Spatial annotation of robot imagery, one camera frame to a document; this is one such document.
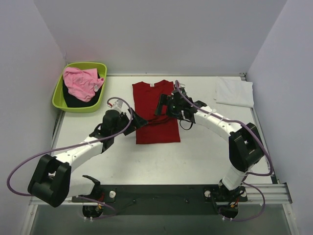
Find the red t-shirt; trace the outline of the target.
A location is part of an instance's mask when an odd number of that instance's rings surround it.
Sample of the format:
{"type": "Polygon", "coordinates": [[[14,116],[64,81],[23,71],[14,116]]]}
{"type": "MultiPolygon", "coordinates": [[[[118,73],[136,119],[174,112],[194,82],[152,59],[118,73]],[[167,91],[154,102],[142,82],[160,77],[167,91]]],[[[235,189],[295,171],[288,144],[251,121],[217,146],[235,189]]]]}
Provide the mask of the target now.
{"type": "Polygon", "coordinates": [[[148,124],[136,130],[136,144],[155,144],[180,142],[178,121],[166,115],[163,107],[161,114],[155,111],[162,94],[170,95],[174,90],[172,81],[162,80],[148,84],[132,84],[135,112],[148,121],[148,124]]]}

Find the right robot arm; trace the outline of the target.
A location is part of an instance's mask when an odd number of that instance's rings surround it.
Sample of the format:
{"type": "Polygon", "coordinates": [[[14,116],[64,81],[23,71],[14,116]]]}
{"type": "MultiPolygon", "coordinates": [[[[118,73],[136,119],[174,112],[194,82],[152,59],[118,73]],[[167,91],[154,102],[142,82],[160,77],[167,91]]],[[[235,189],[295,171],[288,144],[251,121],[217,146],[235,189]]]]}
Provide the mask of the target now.
{"type": "Polygon", "coordinates": [[[167,116],[177,120],[187,120],[213,131],[228,142],[230,169],[220,180],[220,186],[228,191],[237,189],[246,174],[259,162],[264,153],[257,139],[259,133],[256,126],[248,123],[246,127],[224,118],[204,102],[193,102],[190,97],[183,97],[184,88],[179,93],[161,94],[158,100],[156,115],[165,110],[167,116]]]}

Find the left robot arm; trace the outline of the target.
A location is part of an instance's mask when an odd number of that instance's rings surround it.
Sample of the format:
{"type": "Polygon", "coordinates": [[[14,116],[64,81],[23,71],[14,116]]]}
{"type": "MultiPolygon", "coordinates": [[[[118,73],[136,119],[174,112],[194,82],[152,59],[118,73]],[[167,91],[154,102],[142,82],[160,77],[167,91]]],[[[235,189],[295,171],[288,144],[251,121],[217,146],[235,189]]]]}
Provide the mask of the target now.
{"type": "Polygon", "coordinates": [[[109,110],[103,116],[102,123],[82,142],[55,156],[43,155],[35,168],[27,191],[53,207],[61,205],[66,198],[84,196],[89,201],[103,200],[104,193],[99,180],[83,175],[77,180],[71,174],[92,157],[109,149],[117,133],[125,136],[148,124],[132,108],[130,117],[126,113],[109,110]]]}

